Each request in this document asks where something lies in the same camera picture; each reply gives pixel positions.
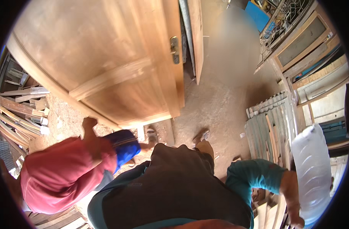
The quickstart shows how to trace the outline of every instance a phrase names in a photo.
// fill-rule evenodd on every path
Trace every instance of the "man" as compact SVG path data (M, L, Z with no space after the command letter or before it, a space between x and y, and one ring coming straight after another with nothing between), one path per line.
M54 214L64 211L97 187L113 180L113 174L140 151L154 147L156 134L148 132L149 144L138 143L128 130L97 137L97 120L83 121L84 139L71 137L25 158L18 179L3 166L3 176L13 198L23 210Z
M283 194L291 224L304 226L295 172L262 159L237 161L223 184L208 136L196 136L193 150L157 144L150 162L117 176L88 206L94 228L253 228L252 188Z

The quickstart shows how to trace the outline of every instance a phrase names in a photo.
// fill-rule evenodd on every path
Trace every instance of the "stacked wood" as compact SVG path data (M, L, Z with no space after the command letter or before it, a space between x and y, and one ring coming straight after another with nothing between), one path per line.
M42 128L48 129L31 120L46 119L48 112L45 109L48 109L48 104L44 97L48 93L44 87L0 93L0 133L20 155L27 155L30 141L42 134Z
M33 213L30 211L25 212L30 222L37 229L60 229L60 228L71 228L71 229L89 229L92 228L88 223L88 219L81 213L77 206L56 213L52 215L44 213Z

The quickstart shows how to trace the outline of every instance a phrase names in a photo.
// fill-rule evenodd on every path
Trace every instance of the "plastic container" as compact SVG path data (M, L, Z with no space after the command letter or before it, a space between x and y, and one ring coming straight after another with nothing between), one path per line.
M300 217L310 226L330 202L331 165L322 128L308 126L292 142L298 176Z

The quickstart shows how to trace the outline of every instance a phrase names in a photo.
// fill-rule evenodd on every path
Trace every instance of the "corrugated metal sheet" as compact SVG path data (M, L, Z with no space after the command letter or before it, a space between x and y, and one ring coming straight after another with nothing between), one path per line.
M4 161L8 171L15 168L12 154L10 152L9 143L0 140L0 158Z

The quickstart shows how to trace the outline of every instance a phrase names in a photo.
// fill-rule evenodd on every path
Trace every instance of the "wooden door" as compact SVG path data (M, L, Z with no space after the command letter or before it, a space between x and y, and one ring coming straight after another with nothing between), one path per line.
M7 47L41 85L114 129L180 115L176 0L33 0Z

